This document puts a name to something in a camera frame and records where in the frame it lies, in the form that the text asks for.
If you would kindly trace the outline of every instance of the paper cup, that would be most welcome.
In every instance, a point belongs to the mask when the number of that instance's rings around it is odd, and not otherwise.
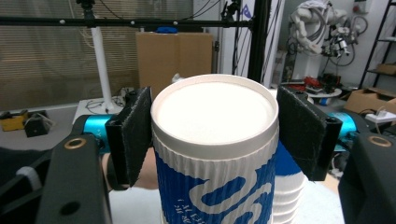
[[[151,108],[164,223],[271,222],[276,99],[243,77],[190,77]]]

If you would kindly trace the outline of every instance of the window blinds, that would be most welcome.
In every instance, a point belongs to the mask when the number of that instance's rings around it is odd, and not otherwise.
[[[98,18],[178,20],[192,14],[191,0],[102,1],[96,0],[93,5]],[[83,18],[75,0],[2,0],[0,16]],[[116,95],[121,87],[138,88],[137,29],[102,27],[102,32],[112,94]],[[91,29],[0,26],[0,111],[100,97]]]

